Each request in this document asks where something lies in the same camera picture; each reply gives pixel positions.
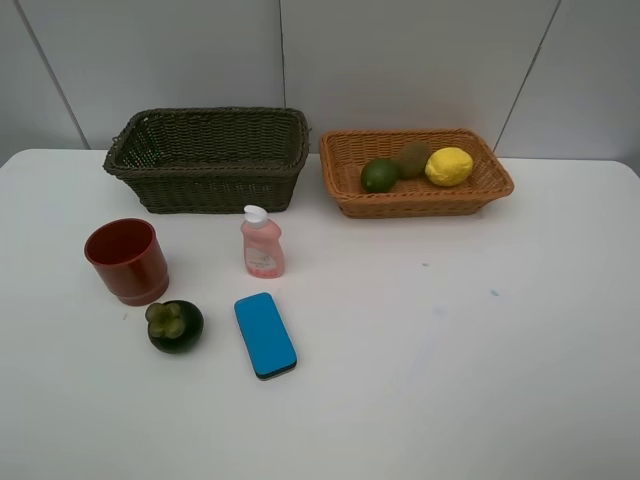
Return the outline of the orange wicker basket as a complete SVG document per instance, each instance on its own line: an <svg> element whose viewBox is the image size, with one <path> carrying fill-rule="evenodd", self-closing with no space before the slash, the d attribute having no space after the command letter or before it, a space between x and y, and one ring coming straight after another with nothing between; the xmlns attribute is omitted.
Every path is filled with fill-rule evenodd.
<svg viewBox="0 0 640 480"><path fill-rule="evenodd" d="M423 142L436 151L458 147L473 159L462 184L440 187L421 175L400 180L388 193L367 193L360 181L364 166L391 158L407 144ZM341 212L351 218L406 218L474 214L510 195L514 183L483 138L464 128L413 130L335 130L322 135L319 152L325 187Z"/></svg>

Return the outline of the green lime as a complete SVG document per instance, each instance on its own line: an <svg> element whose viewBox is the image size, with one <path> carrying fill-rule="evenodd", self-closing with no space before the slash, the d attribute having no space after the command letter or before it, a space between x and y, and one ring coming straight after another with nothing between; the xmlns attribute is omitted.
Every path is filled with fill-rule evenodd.
<svg viewBox="0 0 640 480"><path fill-rule="evenodd" d="M362 169L360 183L367 193L387 193L398 180L398 169L389 158L374 158Z"/></svg>

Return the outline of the pink soap bottle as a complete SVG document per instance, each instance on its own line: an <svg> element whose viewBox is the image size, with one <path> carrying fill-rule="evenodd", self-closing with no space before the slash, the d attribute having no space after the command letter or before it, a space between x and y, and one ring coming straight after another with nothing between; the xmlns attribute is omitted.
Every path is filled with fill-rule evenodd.
<svg viewBox="0 0 640 480"><path fill-rule="evenodd" d="M241 225L243 254L247 272L257 278L275 279L284 274L285 260L280 227L268 212L256 205L244 207Z"/></svg>

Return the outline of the brown kiwi fruit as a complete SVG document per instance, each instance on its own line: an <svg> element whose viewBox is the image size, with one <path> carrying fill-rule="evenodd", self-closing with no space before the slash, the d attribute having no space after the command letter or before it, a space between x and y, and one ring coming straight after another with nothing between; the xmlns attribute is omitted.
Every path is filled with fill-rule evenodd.
<svg viewBox="0 0 640 480"><path fill-rule="evenodd" d="M424 142L405 145L394 158L400 179L410 180L420 176L431 156L431 149Z"/></svg>

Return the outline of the red plastic cup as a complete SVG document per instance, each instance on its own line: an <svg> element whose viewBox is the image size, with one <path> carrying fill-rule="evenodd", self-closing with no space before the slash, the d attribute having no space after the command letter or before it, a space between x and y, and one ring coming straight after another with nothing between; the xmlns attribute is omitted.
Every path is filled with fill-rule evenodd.
<svg viewBox="0 0 640 480"><path fill-rule="evenodd" d="M169 286L156 231L145 220L124 218L101 226L86 240L84 255L107 289L126 305L153 303Z"/></svg>

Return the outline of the blue board eraser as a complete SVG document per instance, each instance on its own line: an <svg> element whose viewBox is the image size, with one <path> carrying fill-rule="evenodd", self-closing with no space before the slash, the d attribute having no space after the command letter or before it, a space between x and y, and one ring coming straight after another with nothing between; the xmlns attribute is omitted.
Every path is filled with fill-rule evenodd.
<svg viewBox="0 0 640 480"><path fill-rule="evenodd" d="M269 293L236 301L234 312L254 373L259 379L270 379L297 365L294 345Z"/></svg>

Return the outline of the dark brown wicker basket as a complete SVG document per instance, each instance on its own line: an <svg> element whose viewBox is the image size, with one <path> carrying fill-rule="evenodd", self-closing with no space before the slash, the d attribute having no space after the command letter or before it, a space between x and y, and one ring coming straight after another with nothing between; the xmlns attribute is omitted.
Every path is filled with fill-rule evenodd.
<svg viewBox="0 0 640 480"><path fill-rule="evenodd" d="M158 108L114 137L104 170L156 214L240 214L289 207L309 153L305 115L292 108Z"/></svg>

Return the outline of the dark purple mangosteen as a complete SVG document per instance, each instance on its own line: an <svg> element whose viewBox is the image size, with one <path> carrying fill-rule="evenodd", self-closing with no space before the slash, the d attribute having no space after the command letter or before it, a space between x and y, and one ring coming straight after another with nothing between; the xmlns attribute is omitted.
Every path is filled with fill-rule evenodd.
<svg viewBox="0 0 640 480"><path fill-rule="evenodd" d="M145 311L151 344L167 354L183 354L194 348L204 330L204 316L191 302L171 300L153 303Z"/></svg>

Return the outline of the yellow lemon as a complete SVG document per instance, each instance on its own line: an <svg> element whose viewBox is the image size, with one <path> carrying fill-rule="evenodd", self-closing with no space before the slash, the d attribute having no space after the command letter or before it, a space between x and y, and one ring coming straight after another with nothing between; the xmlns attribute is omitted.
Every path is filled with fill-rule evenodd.
<svg viewBox="0 0 640 480"><path fill-rule="evenodd" d="M453 187L463 183L471 174L473 159L464 150L446 147L435 151L427 160L425 174L435 185Z"/></svg>

